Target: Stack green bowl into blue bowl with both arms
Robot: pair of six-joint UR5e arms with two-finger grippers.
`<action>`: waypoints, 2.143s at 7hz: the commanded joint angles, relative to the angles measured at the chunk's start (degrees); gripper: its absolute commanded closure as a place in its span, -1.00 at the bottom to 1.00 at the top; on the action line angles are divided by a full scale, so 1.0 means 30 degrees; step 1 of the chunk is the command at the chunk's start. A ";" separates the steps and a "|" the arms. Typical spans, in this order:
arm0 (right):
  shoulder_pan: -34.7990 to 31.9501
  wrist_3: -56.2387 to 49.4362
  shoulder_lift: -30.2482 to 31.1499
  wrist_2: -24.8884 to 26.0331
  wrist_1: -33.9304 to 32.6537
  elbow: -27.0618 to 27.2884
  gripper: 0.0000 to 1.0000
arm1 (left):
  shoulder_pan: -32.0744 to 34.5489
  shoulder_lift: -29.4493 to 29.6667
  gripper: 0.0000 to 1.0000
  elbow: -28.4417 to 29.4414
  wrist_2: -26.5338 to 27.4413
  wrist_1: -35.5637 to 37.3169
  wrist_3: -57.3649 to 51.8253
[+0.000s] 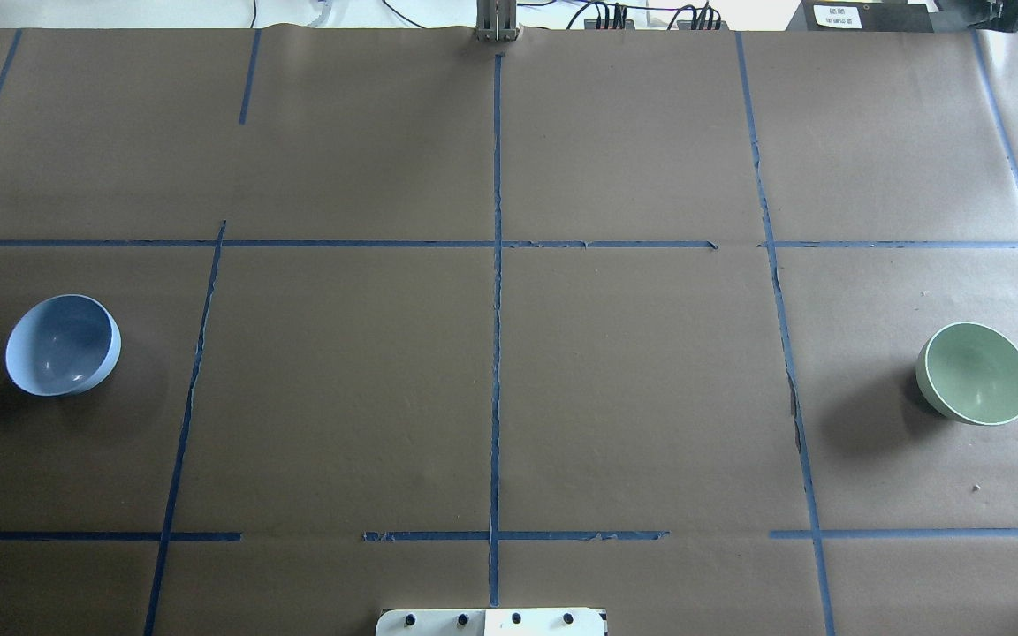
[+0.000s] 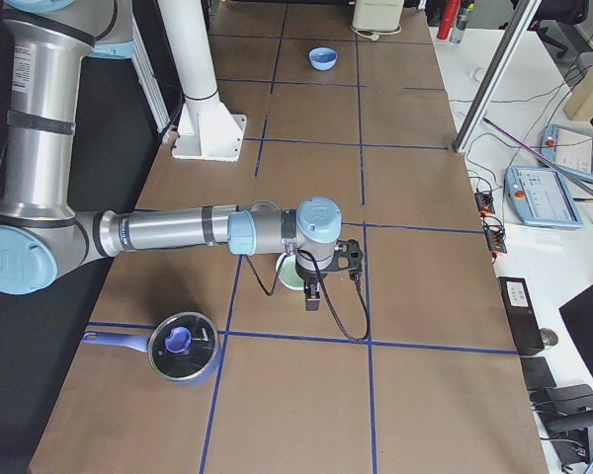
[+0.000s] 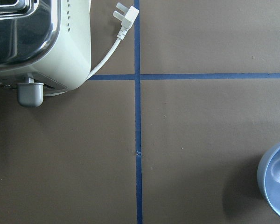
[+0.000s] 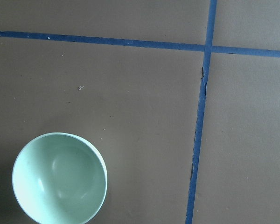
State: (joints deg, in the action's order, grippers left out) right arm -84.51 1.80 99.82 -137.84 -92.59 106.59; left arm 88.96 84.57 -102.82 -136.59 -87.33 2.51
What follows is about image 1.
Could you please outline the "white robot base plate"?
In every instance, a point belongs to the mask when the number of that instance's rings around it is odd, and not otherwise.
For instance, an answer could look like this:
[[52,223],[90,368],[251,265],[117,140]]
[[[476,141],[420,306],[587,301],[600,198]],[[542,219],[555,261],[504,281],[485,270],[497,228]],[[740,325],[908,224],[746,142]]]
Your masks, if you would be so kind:
[[396,609],[381,613],[376,635],[607,635],[593,608]]

